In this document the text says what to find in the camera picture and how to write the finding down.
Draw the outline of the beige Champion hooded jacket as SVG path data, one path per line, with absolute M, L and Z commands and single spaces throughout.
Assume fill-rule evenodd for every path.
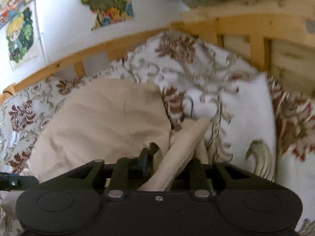
M 114 164 L 154 152 L 153 174 L 138 190 L 169 190 L 192 158 L 208 162 L 207 118 L 173 130 L 160 89 L 151 83 L 52 78 L 1 106 L 1 171 L 47 181 L 92 160 Z

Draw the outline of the floral patterned white bedspread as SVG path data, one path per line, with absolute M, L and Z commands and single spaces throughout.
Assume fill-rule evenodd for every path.
M 313 98 L 175 31 L 148 39 L 97 75 L 66 81 L 98 78 L 156 85 L 173 130 L 183 120 L 207 118 L 207 164 L 225 161 L 294 191 L 303 204 L 297 231 L 314 235 Z

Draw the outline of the blond chibi character poster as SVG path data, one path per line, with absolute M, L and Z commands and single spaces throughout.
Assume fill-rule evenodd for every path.
M 36 17 L 31 6 L 20 11 L 6 27 L 10 66 L 13 71 L 42 58 Z

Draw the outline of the red haired character poster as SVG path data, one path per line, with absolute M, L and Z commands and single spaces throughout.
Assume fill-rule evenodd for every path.
M 19 10 L 26 5 L 26 0 L 3 0 L 1 1 L 1 28 L 3 28 Z

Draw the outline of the wooden bed frame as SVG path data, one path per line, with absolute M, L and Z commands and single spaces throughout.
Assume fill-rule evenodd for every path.
M 180 17 L 169 30 L 232 48 L 284 86 L 314 95 L 314 0 L 230 0 Z

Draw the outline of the landscape poster on wall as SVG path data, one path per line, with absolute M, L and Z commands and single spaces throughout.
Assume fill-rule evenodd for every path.
M 81 0 L 95 14 L 91 30 L 131 20 L 133 8 L 131 0 Z

